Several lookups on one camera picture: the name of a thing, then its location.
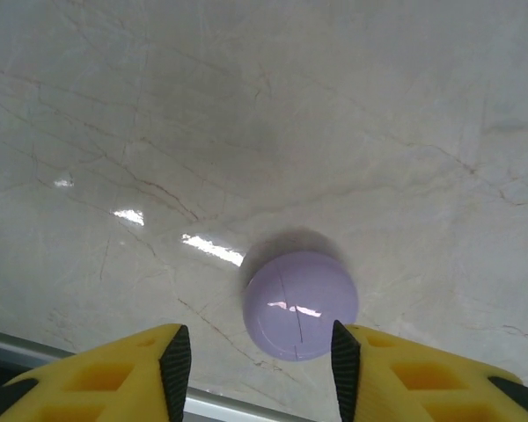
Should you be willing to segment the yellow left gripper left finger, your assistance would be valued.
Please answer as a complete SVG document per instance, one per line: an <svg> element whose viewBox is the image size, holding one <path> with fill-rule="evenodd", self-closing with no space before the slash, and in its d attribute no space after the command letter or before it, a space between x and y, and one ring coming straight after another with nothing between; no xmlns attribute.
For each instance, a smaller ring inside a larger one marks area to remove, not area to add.
<svg viewBox="0 0 528 422"><path fill-rule="evenodd" d="M184 324L163 324L25 371L0 387L0 421L181 421Z"/></svg>

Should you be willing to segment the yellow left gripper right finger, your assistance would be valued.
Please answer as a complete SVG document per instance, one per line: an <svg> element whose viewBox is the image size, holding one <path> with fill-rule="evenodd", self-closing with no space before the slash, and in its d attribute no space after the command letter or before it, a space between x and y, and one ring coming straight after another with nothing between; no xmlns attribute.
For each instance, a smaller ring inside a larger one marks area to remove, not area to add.
<svg viewBox="0 0 528 422"><path fill-rule="evenodd" d="M528 421L512 373L365 326L334 322L332 372L343 421Z"/></svg>

